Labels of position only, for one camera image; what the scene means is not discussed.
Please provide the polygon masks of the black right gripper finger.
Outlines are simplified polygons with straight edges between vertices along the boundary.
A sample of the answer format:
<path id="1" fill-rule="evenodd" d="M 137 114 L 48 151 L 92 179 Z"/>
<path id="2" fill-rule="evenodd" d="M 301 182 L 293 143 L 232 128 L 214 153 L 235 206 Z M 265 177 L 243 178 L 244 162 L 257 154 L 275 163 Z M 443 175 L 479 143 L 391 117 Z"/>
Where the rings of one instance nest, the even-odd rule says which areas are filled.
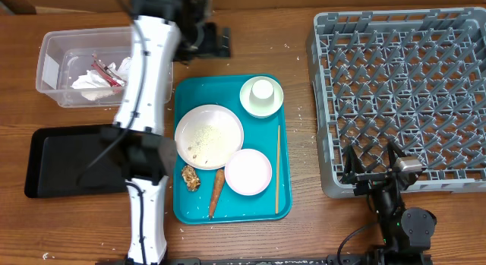
<path id="1" fill-rule="evenodd" d="M 397 159 L 407 157 L 406 153 L 403 152 L 398 147 L 398 145 L 393 141 L 387 142 L 387 153 L 388 153 L 388 159 L 389 159 L 389 162 L 390 162 L 390 169 L 392 169 L 394 172 L 398 172 L 399 167 L 396 166 Z"/>
<path id="2" fill-rule="evenodd" d="M 344 175 L 354 175 L 365 173 L 365 168 L 358 158 L 354 148 L 351 144 L 346 146 L 343 150 L 343 155 L 346 158 L 346 164 L 344 166 Z"/>

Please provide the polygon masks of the large white plate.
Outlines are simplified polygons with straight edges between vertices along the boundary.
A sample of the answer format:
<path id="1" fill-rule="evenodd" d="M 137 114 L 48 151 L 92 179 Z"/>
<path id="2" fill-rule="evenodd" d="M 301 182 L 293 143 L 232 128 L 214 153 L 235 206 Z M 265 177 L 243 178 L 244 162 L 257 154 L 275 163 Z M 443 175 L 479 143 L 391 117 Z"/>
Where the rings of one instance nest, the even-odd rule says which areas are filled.
<path id="1" fill-rule="evenodd" d="M 244 143 L 244 129 L 231 110 L 218 105 L 198 106 L 187 112 L 175 129 L 178 155 L 202 170 L 225 166 Z"/>

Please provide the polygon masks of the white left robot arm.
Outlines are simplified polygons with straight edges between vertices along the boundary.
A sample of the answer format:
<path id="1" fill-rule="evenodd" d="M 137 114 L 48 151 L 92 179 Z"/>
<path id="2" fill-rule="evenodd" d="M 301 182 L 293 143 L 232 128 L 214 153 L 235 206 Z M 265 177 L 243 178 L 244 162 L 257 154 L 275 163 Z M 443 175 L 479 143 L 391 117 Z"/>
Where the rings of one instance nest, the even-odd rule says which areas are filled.
<path id="1" fill-rule="evenodd" d="M 131 67 L 112 126 L 101 131 L 121 168 L 131 210 L 131 244 L 123 264 L 162 264 L 167 242 L 164 206 L 175 141 L 164 135 L 164 98 L 173 62 L 228 58 L 229 29 L 208 19 L 212 0 L 130 0 Z"/>

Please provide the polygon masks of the red snack wrapper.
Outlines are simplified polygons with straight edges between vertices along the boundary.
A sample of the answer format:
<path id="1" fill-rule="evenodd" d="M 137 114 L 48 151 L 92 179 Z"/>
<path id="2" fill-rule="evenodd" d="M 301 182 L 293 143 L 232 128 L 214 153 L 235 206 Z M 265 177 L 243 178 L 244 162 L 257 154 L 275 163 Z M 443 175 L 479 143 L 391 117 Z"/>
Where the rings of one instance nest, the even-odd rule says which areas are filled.
<path id="1" fill-rule="evenodd" d="M 125 85 L 125 81 L 122 80 L 113 70 L 111 70 L 108 66 L 106 66 L 103 62 L 101 62 L 98 58 L 96 53 L 92 54 L 93 56 L 93 64 L 92 67 L 96 70 L 96 72 L 102 77 L 110 87 L 123 87 Z"/>

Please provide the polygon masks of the white napkin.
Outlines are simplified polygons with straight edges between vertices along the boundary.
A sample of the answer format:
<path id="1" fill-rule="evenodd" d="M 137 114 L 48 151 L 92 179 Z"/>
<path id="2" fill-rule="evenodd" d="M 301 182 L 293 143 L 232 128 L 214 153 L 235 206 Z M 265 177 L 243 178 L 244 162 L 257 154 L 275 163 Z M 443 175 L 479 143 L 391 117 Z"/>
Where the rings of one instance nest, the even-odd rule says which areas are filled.
<path id="1" fill-rule="evenodd" d="M 128 72 L 131 67 L 131 57 L 124 58 L 118 67 L 114 62 L 106 66 L 108 66 L 119 77 L 121 77 L 122 80 L 125 81 L 125 85 L 123 87 L 110 87 L 109 84 L 102 77 L 100 77 L 100 75 L 92 67 L 92 64 L 92 69 L 87 70 L 86 74 L 80 75 L 78 79 L 71 85 L 71 87 L 76 90 L 81 90 L 81 95 L 89 101 L 97 101 L 102 98 L 122 93 L 124 87 L 128 83 Z"/>

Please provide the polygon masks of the pile of rice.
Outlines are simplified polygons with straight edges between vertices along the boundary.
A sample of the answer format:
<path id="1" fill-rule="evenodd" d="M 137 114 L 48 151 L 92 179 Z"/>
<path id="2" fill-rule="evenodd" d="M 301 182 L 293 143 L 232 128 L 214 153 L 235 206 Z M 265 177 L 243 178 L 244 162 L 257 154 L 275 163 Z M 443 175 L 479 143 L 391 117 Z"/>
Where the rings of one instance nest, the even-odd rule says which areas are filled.
<path id="1" fill-rule="evenodd" d="M 187 151 L 192 159 L 202 158 L 222 150 L 223 132 L 215 126 L 201 126 L 194 131 Z"/>

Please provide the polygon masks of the brown walnut food scrap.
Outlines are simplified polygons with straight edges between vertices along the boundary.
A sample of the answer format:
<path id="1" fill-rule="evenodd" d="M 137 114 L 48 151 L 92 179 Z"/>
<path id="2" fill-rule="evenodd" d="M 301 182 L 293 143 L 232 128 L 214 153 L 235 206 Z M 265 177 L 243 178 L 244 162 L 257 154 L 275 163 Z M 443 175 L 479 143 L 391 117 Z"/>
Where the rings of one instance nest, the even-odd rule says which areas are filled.
<path id="1" fill-rule="evenodd" d="M 181 170 L 181 176 L 189 191 L 197 191 L 199 189 L 200 178 L 192 166 L 184 166 Z"/>

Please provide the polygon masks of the orange carrot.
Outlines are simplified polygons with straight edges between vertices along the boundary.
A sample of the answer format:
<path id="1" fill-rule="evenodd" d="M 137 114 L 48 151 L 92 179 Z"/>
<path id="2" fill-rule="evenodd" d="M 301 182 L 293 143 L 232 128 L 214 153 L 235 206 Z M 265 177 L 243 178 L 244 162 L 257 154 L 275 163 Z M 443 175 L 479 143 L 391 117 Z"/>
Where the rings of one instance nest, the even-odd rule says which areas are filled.
<path id="1" fill-rule="evenodd" d="M 214 213 L 217 207 L 217 203 L 219 200 L 219 196 L 221 195 L 222 188 L 225 184 L 225 173 L 223 169 L 218 169 L 216 171 L 216 176 L 213 184 L 213 192 L 210 200 L 209 206 L 209 218 L 212 219 L 214 217 Z"/>

